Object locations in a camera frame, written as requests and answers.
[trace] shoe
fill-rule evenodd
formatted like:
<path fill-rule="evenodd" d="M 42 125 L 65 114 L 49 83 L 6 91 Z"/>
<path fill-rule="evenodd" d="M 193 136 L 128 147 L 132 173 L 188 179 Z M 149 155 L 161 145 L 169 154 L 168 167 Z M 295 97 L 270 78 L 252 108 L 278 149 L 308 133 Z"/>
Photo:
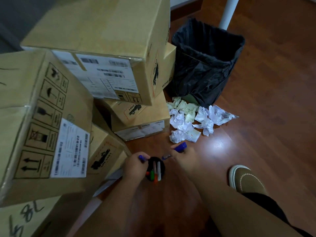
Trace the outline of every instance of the shoe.
<path fill-rule="evenodd" d="M 235 165 L 229 170 L 229 186 L 239 193 L 260 193 L 268 195 L 263 183 L 246 166 Z"/>

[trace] trash can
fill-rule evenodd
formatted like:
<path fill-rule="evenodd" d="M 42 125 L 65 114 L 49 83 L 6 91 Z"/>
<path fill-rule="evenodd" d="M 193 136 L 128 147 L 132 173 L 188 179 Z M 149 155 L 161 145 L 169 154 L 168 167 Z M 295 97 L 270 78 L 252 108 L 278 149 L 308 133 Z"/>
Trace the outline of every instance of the trash can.
<path fill-rule="evenodd" d="M 177 47 L 171 96 L 208 108 L 222 93 L 243 49 L 243 36 L 189 19 L 173 35 Z"/>

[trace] wooden floor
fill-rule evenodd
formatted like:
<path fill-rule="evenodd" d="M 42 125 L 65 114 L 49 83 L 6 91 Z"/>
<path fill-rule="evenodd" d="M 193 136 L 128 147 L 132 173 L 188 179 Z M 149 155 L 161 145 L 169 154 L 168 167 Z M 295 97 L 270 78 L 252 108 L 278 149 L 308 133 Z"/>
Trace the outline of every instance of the wooden floor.
<path fill-rule="evenodd" d="M 193 16 L 218 26 L 226 0 L 204 0 Z M 240 116 L 191 145 L 223 181 L 235 164 L 250 167 L 292 225 L 316 236 L 316 4 L 239 0 L 228 31 L 246 39 L 216 105 Z M 186 18 L 171 23 L 171 35 Z M 161 157 L 168 133 L 128 142 Z M 128 236 L 214 236 L 199 195 L 173 160 L 157 186 L 143 181 Z"/>

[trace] orange marker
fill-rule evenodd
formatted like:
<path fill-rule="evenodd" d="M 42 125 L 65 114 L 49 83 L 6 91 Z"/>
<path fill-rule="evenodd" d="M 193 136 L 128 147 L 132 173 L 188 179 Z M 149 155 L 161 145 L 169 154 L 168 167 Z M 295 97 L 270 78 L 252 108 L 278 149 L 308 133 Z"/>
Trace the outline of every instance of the orange marker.
<path fill-rule="evenodd" d="M 156 168 L 156 162 L 155 161 L 153 163 L 153 168 L 154 168 L 154 174 L 155 174 L 154 183 L 158 183 L 158 175 L 157 175 L 157 168 Z"/>

